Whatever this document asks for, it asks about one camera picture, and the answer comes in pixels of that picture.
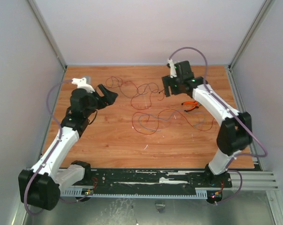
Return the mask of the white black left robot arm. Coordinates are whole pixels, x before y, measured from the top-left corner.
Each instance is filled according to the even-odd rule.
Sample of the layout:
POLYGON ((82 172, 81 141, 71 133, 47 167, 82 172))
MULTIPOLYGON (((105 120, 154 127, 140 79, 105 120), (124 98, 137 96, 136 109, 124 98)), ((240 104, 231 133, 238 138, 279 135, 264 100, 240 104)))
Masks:
POLYGON ((70 106, 53 142, 39 161, 30 169, 22 170, 18 176, 20 198, 26 210, 35 206, 43 210, 52 210, 60 200, 60 195, 73 184, 87 185, 92 181, 91 165, 74 161, 64 171, 60 165, 74 144, 81 138, 85 129, 93 123, 91 114, 114 104, 118 94, 98 85, 102 96, 90 86, 81 86, 73 90, 70 106))

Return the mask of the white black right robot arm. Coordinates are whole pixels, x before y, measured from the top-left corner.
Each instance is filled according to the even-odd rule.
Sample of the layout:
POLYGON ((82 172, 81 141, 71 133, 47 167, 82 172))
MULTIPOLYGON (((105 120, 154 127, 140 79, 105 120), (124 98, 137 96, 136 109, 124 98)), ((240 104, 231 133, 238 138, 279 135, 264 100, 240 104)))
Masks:
POLYGON ((251 115, 231 107, 203 77, 195 77, 187 60, 177 63, 168 60, 167 66, 170 74, 162 77, 165 96, 187 94, 199 102, 220 126, 216 139, 218 150, 204 172, 205 183, 214 187, 226 179, 229 162, 252 143, 249 135, 252 130, 251 115))

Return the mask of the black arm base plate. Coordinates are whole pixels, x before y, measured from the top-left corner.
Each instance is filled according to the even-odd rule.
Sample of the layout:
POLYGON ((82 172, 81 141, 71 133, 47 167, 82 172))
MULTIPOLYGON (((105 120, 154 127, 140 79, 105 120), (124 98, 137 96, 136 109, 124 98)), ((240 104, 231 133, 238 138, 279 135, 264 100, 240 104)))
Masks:
POLYGON ((183 186, 196 190, 215 190, 231 188, 232 181, 228 173, 226 179, 209 185, 204 179, 203 170, 188 169, 108 169, 93 168, 89 181, 79 181, 72 187, 91 188, 91 193, 95 193, 97 188, 122 188, 126 187, 158 187, 164 189, 169 187, 183 186))

